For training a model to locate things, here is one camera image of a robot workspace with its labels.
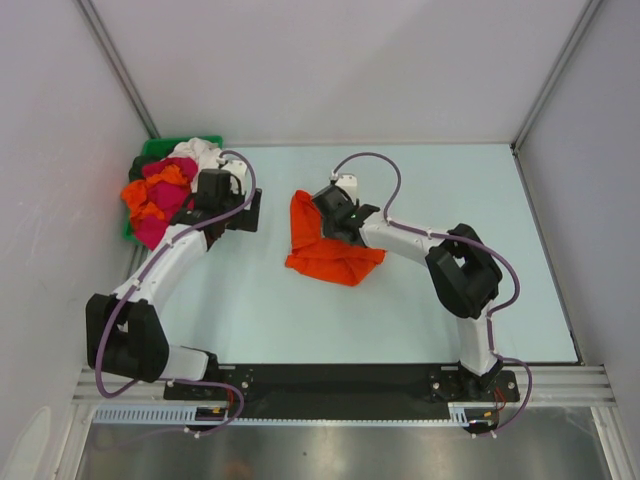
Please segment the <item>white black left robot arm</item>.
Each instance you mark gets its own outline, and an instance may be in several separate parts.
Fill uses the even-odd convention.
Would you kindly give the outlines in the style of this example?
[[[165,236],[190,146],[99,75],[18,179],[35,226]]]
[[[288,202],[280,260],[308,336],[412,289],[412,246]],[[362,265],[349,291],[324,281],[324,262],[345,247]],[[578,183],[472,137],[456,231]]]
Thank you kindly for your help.
[[[87,362],[97,377],[186,381],[202,400],[219,392],[221,376],[208,367],[210,354],[171,343],[162,313],[181,278],[225,230],[256,230],[260,194],[253,168],[239,160],[199,173],[195,192],[178,207],[144,263],[111,294],[95,294],[87,302]]]

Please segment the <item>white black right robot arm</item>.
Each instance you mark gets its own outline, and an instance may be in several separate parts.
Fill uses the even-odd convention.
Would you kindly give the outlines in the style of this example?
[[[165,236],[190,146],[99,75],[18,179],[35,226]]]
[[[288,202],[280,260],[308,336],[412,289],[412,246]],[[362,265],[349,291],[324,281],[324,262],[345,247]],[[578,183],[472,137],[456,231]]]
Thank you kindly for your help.
[[[354,201],[331,184],[312,197],[325,237],[352,246],[382,249],[428,269],[441,305],[456,318],[461,347],[461,388],[473,401],[497,389],[502,361],[489,336],[489,307],[502,272],[476,232],[466,224],[441,233],[402,226],[380,208]]]

